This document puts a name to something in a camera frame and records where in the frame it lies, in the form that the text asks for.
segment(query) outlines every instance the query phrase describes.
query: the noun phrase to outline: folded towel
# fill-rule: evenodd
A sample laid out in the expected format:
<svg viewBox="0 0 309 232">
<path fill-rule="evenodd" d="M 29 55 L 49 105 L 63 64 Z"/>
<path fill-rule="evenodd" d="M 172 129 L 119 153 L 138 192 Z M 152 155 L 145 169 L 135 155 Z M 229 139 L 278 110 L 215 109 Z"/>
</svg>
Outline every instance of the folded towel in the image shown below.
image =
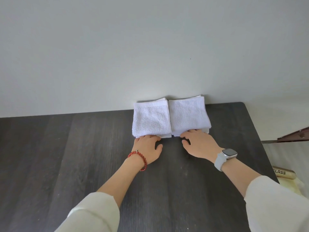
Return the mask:
<svg viewBox="0 0 309 232">
<path fill-rule="evenodd" d="M 162 98 L 152 102 L 134 103 L 132 134 L 135 137 L 158 135 L 172 137 L 168 101 Z"/>
<path fill-rule="evenodd" d="M 209 133 L 211 123 L 206 113 L 203 96 L 169 100 L 168 105 L 173 136 L 178 137 L 190 129 L 202 129 L 203 132 Z"/>
</svg>

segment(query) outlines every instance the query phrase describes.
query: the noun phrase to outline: watch face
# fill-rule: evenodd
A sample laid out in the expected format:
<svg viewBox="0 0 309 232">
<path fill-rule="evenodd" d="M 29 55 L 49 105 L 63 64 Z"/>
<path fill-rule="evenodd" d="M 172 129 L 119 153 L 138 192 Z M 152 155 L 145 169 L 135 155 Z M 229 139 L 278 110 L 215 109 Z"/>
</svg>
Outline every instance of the watch face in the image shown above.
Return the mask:
<svg viewBox="0 0 309 232">
<path fill-rule="evenodd" d="M 233 149 L 224 149 L 223 154 L 227 155 L 227 156 L 234 156 L 237 155 L 237 152 L 234 151 Z"/>
</svg>

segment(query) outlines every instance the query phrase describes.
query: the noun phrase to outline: person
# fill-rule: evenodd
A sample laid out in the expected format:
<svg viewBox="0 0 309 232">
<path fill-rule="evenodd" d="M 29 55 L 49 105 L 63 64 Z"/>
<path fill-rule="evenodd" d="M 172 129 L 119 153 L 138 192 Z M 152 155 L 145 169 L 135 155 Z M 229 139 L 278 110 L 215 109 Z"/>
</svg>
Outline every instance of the person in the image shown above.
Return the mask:
<svg viewBox="0 0 309 232">
<path fill-rule="evenodd" d="M 181 134 L 190 155 L 215 162 L 224 150 L 209 134 L 189 130 Z M 155 149 L 161 138 L 146 135 L 134 140 L 132 152 L 138 150 L 148 164 L 159 158 L 163 145 Z M 138 154 L 127 158 L 115 174 L 97 192 L 87 195 L 73 208 L 56 232 L 116 232 L 119 207 L 135 175 L 144 167 Z M 262 176 L 237 158 L 227 160 L 222 171 L 236 186 L 246 202 L 249 227 L 255 231 L 309 231 L 309 200 Z"/>
</svg>

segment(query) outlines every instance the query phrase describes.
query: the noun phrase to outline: gold tube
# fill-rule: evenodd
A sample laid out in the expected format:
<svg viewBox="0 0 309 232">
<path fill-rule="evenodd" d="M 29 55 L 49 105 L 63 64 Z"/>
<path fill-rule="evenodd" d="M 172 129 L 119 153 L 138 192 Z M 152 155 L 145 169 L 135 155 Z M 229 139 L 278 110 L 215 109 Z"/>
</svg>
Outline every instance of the gold tube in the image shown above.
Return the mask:
<svg viewBox="0 0 309 232">
<path fill-rule="evenodd" d="M 296 173 L 289 169 L 284 169 L 280 167 L 272 167 L 277 177 L 287 178 L 294 180 L 296 178 Z"/>
</svg>

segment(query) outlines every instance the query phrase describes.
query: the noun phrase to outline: sleeve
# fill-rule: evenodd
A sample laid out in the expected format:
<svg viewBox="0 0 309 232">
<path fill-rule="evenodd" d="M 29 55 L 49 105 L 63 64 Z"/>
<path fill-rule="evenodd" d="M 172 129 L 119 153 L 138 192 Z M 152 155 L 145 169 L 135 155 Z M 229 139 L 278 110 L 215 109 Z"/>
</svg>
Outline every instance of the sleeve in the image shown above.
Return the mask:
<svg viewBox="0 0 309 232">
<path fill-rule="evenodd" d="M 245 196 L 249 227 L 257 231 L 309 231 L 309 200 L 260 176 Z"/>
<path fill-rule="evenodd" d="M 55 232 L 117 232 L 119 208 L 113 196 L 95 192 L 73 208 Z"/>
</svg>

